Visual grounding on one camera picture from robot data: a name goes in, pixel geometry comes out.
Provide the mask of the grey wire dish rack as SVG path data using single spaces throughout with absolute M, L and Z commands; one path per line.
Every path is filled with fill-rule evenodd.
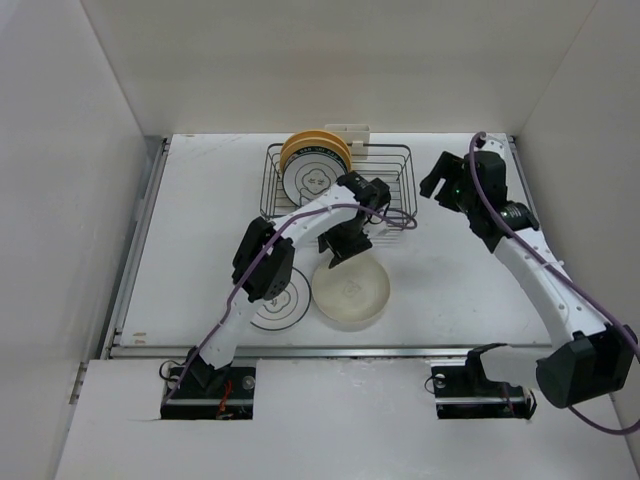
M 282 143 L 267 149 L 260 213 L 268 220 L 289 217 L 301 209 L 305 212 L 336 204 L 362 204 L 367 210 L 364 232 L 371 238 L 387 230 L 410 229 L 417 213 L 415 177 L 410 149 L 401 144 L 369 144 L 367 157 L 352 157 L 352 169 L 340 176 L 321 196 L 294 205 L 282 187 L 279 170 Z

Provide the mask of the cream shallow bowl plate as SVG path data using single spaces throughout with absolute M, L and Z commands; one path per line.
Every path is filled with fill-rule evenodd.
M 391 297 L 391 280 L 371 254 L 361 254 L 333 268 L 321 263 L 311 279 L 311 295 L 325 322 L 339 331 L 368 329 Z

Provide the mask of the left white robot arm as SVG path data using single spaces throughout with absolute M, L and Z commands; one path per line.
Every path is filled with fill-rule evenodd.
M 232 289 L 222 318 L 194 347 L 184 376 L 201 396 L 217 394 L 244 329 L 258 310 L 289 285 L 299 247 L 311 241 L 331 251 L 335 267 L 372 247 L 364 232 L 371 216 L 380 218 L 390 203 L 389 186 L 350 172 L 318 198 L 274 221 L 257 217 L 248 225 L 232 261 Z

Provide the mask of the white plate teal rim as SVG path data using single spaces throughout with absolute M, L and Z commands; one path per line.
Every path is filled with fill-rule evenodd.
M 333 150 L 321 146 L 304 147 L 286 160 L 282 187 L 294 205 L 303 206 L 323 195 L 348 171 L 346 162 Z

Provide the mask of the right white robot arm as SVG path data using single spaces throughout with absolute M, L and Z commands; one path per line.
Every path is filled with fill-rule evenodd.
M 471 231 L 524 291 L 550 338 L 550 348 L 542 350 L 502 343 L 471 350 L 463 369 L 470 391 L 484 394 L 507 383 L 536 389 L 564 409 L 622 389 L 636 339 L 579 293 L 535 215 L 509 199 L 506 162 L 498 152 L 480 139 L 463 157 L 442 152 L 421 181 L 420 193 L 465 215 Z

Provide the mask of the yellow plate front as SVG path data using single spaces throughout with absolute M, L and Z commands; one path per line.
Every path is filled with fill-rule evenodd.
M 309 139 L 296 141 L 295 143 L 290 144 L 286 148 L 281 148 L 280 160 L 279 160 L 280 172 L 281 173 L 284 172 L 288 161 L 293 159 L 293 156 L 295 153 L 311 147 L 321 147 L 336 153 L 339 159 L 341 160 L 341 162 L 344 164 L 346 171 L 350 171 L 352 169 L 352 162 L 351 162 L 352 156 L 351 156 L 350 148 L 346 150 L 342 148 L 340 145 L 332 141 L 324 140 L 322 138 L 309 138 Z

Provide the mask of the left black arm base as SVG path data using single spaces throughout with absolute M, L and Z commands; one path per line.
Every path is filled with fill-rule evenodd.
M 163 420 L 251 420 L 256 387 L 255 362 L 218 370 L 194 360 L 169 400 L 161 404 Z

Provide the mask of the yellow plate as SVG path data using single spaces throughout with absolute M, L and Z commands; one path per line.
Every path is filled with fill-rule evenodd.
M 324 140 L 322 138 L 309 138 L 309 139 L 296 141 L 295 143 L 290 144 L 286 148 L 281 148 L 280 160 L 279 160 L 280 172 L 281 173 L 284 172 L 288 161 L 293 159 L 293 156 L 295 153 L 311 147 L 321 147 L 336 153 L 339 159 L 341 160 L 341 162 L 344 164 L 346 171 L 350 171 L 352 169 L 352 162 L 351 162 L 352 156 L 351 156 L 350 148 L 346 150 L 342 148 L 340 145 L 332 141 Z
M 309 138 L 322 138 L 327 141 L 332 141 L 340 145 L 342 148 L 346 150 L 349 149 L 349 146 L 347 145 L 347 143 L 344 141 L 342 137 L 340 137 L 336 133 L 333 133 L 324 129 L 310 129 L 310 130 L 304 130 L 304 131 L 294 133 L 283 143 L 282 148 L 286 148 L 290 144 L 295 143 L 296 141 L 309 139 Z

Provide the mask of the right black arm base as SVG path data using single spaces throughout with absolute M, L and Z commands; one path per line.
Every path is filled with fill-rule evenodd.
M 493 343 L 470 350 L 464 362 L 436 362 L 424 388 L 434 396 L 439 420 L 530 420 L 537 410 L 535 394 L 521 386 L 486 377 L 480 355 L 503 347 Z

